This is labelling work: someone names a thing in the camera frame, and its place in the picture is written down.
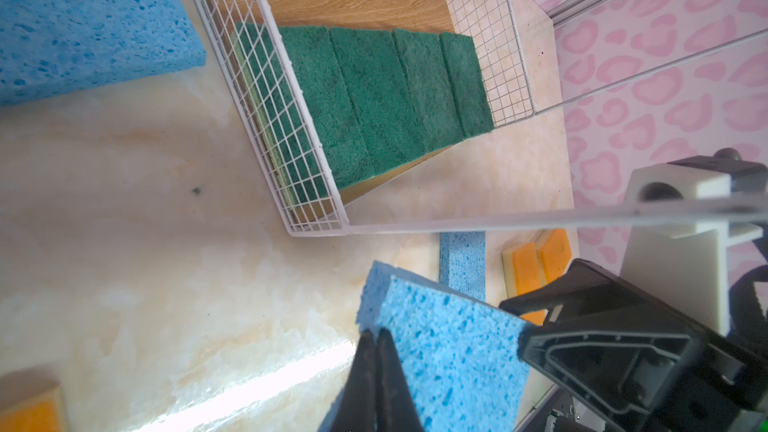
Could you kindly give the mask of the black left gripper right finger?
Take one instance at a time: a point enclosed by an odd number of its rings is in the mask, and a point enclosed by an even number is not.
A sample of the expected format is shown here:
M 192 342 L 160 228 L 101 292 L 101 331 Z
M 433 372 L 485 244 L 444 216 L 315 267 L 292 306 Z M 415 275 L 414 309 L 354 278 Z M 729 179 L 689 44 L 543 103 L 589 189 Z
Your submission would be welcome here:
M 386 328 L 379 331 L 376 360 L 376 430 L 424 432 L 394 338 Z

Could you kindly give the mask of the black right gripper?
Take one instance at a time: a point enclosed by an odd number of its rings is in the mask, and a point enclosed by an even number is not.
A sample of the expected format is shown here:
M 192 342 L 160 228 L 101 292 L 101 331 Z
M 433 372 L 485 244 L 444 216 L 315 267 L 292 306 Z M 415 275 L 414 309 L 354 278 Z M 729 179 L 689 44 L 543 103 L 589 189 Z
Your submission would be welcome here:
M 553 318 L 557 306 L 554 322 L 521 335 L 519 355 L 565 388 L 518 431 L 767 429 L 763 358 L 711 344 L 684 373 L 704 349 L 701 331 L 668 310 L 636 306 L 617 275 L 583 259 L 552 283 L 499 304 L 518 317 L 547 310 Z

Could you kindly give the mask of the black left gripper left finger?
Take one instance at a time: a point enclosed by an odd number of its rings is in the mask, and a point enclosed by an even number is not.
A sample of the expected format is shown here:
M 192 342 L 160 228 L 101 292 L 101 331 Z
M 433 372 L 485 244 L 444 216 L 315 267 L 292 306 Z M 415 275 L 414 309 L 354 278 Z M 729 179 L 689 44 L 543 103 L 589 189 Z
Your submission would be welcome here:
M 361 334 L 331 431 L 376 430 L 377 352 L 370 331 Z

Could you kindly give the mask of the blue sponge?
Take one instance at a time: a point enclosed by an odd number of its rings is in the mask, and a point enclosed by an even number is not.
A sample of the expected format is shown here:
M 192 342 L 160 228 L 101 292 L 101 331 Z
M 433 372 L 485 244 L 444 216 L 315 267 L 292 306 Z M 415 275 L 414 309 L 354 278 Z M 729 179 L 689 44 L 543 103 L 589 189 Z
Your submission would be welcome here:
M 486 299 L 486 235 L 440 234 L 439 282 L 477 300 Z
M 525 320 L 418 274 L 374 262 L 356 322 L 388 330 L 427 431 L 511 431 L 529 366 Z
M 199 67 L 181 0 L 1 0 L 1 103 Z

